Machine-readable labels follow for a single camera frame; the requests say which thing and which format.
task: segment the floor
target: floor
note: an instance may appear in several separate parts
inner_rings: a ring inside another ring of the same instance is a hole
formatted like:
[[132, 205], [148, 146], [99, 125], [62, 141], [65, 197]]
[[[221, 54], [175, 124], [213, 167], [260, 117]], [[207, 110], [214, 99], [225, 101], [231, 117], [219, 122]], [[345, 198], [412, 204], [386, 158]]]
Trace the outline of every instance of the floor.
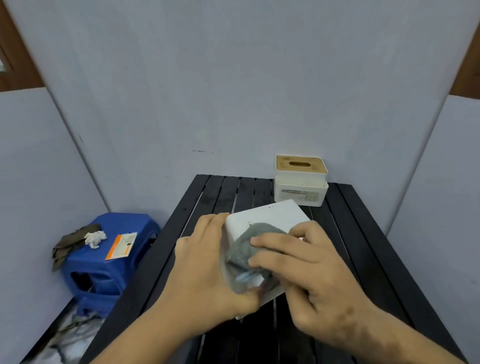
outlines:
[[33, 359], [22, 364], [77, 364], [87, 350], [104, 319], [76, 315], [76, 305], [68, 312], [57, 333]]

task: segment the left hand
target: left hand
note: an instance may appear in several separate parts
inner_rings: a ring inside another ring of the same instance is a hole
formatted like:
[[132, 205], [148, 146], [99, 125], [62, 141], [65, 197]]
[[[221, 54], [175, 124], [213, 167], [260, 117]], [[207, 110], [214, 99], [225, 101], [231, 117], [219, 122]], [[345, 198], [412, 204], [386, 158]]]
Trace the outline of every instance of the left hand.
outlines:
[[259, 291], [234, 293], [220, 268], [222, 226], [229, 213], [204, 215], [193, 234], [177, 240], [175, 265], [152, 309], [171, 315], [185, 335], [200, 335], [223, 321], [258, 310]]

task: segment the dark cloth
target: dark cloth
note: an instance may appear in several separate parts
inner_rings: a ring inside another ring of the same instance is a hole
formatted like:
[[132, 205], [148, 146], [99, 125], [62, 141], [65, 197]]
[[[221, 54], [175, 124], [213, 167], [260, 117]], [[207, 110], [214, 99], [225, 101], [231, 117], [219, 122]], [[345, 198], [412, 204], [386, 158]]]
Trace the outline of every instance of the dark cloth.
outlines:
[[85, 234], [88, 232], [96, 232], [101, 229], [100, 224], [91, 224], [64, 235], [60, 241], [53, 247], [53, 270], [60, 268], [61, 264], [68, 255], [85, 245]]
[[266, 232], [276, 232], [280, 234], [286, 234], [283, 230], [276, 228], [265, 222], [260, 222], [251, 225], [236, 241], [227, 252], [227, 269], [234, 277], [240, 275], [246, 275], [251, 277], [257, 273], [260, 273], [264, 282], [261, 284], [262, 288], [269, 291], [276, 287], [279, 282], [267, 269], [263, 268], [251, 268], [248, 265], [248, 259], [255, 255], [260, 250], [270, 250], [267, 248], [257, 248], [250, 244], [250, 238], [254, 236], [262, 235]]

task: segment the blue plastic stool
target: blue plastic stool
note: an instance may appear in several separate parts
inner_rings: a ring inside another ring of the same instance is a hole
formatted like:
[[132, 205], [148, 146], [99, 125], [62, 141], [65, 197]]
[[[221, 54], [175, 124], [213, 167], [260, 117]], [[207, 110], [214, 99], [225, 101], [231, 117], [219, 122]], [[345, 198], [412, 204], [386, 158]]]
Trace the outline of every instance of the blue plastic stool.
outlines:
[[[86, 245], [70, 254], [61, 265], [61, 271], [77, 299], [77, 314], [96, 311], [99, 316], [106, 317], [150, 247], [149, 239], [160, 233], [160, 227], [148, 215], [118, 212], [100, 215], [91, 223], [100, 224], [107, 239], [97, 249]], [[117, 235], [132, 232], [138, 234], [129, 256], [105, 260]]]

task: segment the label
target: label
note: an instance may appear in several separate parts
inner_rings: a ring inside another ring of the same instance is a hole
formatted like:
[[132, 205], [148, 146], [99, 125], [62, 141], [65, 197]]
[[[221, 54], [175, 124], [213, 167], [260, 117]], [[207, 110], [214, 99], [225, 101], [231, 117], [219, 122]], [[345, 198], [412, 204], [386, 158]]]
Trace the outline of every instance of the label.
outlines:
[[319, 199], [318, 192], [308, 192], [308, 191], [299, 191], [299, 190], [281, 190], [280, 198], [282, 200], [295, 200], [295, 201], [305, 201], [305, 202], [315, 202]]
[[124, 258], [130, 254], [137, 233], [117, 235], [105, 260]]

